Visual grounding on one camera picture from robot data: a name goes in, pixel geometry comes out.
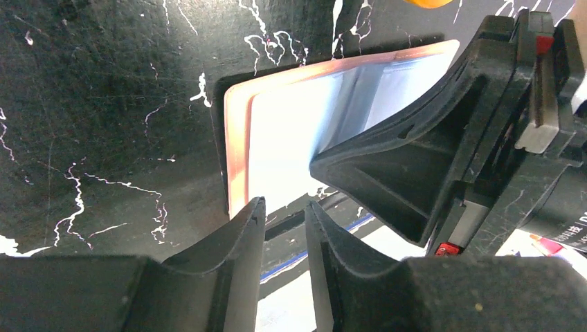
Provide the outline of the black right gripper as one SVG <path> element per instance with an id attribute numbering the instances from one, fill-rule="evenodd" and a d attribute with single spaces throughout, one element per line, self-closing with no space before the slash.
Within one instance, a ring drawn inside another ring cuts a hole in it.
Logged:
<path id="1" fill-rule="evenodd" d="M 492 255 L 516 230 L 586 249 L 586 117 L 575 26 L 488 16 L 407 107 L 319 153 L 311 175 L 429 255 Z"/>

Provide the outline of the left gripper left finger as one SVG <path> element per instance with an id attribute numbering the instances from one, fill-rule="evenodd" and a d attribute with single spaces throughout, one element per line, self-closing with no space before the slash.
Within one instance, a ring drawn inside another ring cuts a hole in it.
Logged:
<path id="1" fill-rule="evenodd" d="M 253 331 L 265 200 L 158 262 L 146 256 L 1 260 L 2 331 Z"/>

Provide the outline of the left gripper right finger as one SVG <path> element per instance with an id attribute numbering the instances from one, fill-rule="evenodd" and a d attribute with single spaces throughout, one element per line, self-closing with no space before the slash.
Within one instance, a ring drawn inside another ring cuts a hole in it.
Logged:
<path id="1" fill-rule="evenodd" d="M 585 331 L 586 280 L 549 257 L 391 259 L 305 207 L 319 331 Z"/>

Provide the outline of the pink leather card holder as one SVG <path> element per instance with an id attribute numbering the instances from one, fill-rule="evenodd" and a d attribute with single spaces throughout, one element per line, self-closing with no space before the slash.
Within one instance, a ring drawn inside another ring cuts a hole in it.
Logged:
<path id="1" fill-rule="evenodd" d="M 224 94 L 229 215 L 255 196 L 265 197 L 273 212 L 319 188 L 311 159 L 422 96 L 459 47 L 452 39 L 346 57 L 230 87 Z"/>

